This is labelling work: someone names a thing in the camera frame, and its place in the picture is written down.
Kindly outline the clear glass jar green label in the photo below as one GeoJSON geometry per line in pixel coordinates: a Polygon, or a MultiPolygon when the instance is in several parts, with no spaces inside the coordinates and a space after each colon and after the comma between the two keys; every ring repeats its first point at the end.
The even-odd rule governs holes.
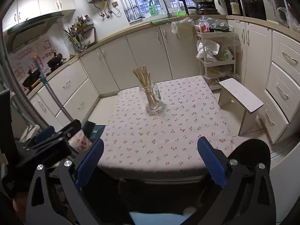
{"type": "Polygon", "coordinates": [[[163,110],[164,104],[156,83],[151,82],[151,85],[148,87],[140,85],[139,93],[141,104],[148,115],[156,115],[163,110]]]}

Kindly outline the wooden chopstick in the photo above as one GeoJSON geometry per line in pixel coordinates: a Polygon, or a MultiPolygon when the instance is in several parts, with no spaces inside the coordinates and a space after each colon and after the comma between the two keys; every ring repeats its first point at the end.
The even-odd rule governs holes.
{"type": "Polygon", "coordinates": [[[154,108],[156,106],[156,98],[155,98],[154,92],[153,92],[153,86],[152,86],[150,72],[147,72],[147,81],[148,81],[148,94],[151,98],[151,107],[154,108]]]}

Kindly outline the cream kitchen cabinets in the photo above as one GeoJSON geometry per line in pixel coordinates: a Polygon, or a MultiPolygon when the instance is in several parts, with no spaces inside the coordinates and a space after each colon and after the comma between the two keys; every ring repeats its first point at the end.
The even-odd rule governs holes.
{"type": "MultiPolygon", "coordinates": [[[[237,35],[237,80],[263,101],[258,113],[273,143],[299,132],[299,41],[276,28],[229,20],[237,35]]],[[[136,87],[132,70],[146,65],[160,83],[200,74],[197,35],[178,40],[171,23],[143,25],[76,56],[100,97],[136,87]]]]}

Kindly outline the floral trash bin with bag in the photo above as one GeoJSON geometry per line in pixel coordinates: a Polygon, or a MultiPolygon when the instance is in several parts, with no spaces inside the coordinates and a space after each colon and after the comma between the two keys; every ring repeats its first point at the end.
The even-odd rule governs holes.
{"type": "Polygon", "coordinates": [[[85,136],[83,130],[80,130],[69,140],[69,145],[77,152],[82,152],[88,150],[92,142],[85,136]]]}

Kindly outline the blue dustpan with broom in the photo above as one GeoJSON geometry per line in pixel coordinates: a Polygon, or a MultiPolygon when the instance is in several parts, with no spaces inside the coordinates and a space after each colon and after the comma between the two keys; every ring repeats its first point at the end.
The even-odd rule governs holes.
{"type": "Polygon", "coordinates": [[[28,99],[48,125],[59,131],[73,120],[86,123],[100,95],[79,59],[46,76],[28,99]]]}

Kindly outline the cherry print tablecloth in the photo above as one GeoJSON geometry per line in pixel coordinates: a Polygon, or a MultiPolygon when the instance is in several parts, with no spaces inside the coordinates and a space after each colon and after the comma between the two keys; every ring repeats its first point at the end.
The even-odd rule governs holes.
{"type": "Polygon", "coordinates": [[[165,179],[199,176],[206,166],[197,151],[205,137],[229,155],[232,135],[202,76],[160,82],[163,109],[146,111],[139,88],[123,90],[102,134],[99,167],[117,178],[165,179]]]}

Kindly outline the black wok on stove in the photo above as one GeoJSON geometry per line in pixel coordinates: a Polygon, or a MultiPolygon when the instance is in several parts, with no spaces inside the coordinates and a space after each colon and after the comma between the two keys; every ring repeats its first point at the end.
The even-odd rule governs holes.
{"type": "Polygon", "coordinates": [[[57,68],[63,65],[63,56],[61,53],[57,53],[56,50],[53,51],[54,57],[50,59],[47,65],[50,67],[50,70],[53,72],[57,68]]]}

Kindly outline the white wooden stool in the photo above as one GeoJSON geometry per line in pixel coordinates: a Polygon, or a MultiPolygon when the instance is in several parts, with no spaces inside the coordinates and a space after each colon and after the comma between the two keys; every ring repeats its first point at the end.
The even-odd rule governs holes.
{"type": "Polygon", "coordinates": [[[238,135],[246,134],[253,128],[257,112],[263,106],[263,102],[234,78],[220,81],[219,85],[221,86],[218,100],[220,107],[228,105],[232,101],[243,107],[244,112],[238,135]]]}

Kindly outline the range hood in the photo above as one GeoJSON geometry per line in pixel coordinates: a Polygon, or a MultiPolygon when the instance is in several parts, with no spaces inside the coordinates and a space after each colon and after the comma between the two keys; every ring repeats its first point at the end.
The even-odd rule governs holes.
{"type": "Polygon", "coordinates": [[[62,17],[62,12],[54,12],[26,20],[8,29],[4,35],[8,53],[15,53],[38,40],[62,17]]]}

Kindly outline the utensil drying rack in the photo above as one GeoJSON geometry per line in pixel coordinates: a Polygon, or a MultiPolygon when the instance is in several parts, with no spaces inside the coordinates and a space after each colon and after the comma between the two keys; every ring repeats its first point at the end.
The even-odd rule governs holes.
{"type": "Polygon", "coordinates": [[[62,28],[76,53],[81,53],[91,47],[96,41],[94,21],[89,15],[77,16],[75,23],[62,28]]]}

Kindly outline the plastic bag on cabinet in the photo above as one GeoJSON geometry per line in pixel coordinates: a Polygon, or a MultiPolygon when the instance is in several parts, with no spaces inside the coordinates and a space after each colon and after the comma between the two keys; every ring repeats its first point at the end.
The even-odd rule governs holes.
{"type": "Polygon", "coordinates": [[[178,40],[186,41],[195,38],[194,22],[190,18],[172,22],[171,28],[178,40]]]}

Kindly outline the green soap bottle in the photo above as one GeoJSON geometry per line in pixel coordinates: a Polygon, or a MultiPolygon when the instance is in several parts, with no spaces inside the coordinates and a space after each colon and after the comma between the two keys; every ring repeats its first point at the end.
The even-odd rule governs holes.
{"type": "Polygon", "coordinates": [[[151,17],[157,16],[156,6],[151,4],[148,6],[151,17]]]}

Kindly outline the stacked pans on counter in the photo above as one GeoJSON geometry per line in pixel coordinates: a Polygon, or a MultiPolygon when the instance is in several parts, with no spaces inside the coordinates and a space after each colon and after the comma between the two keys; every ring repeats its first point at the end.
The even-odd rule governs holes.
{"type": "Polygon", "coordinates": [[[184,10],[187,15],[191,12],[195,12],[197,15],[216,15],[219,14],[216,9],[215,0],[192,0],[194,6],[188,7],[185,0],[179,0],[183,2],[184,10]]]}

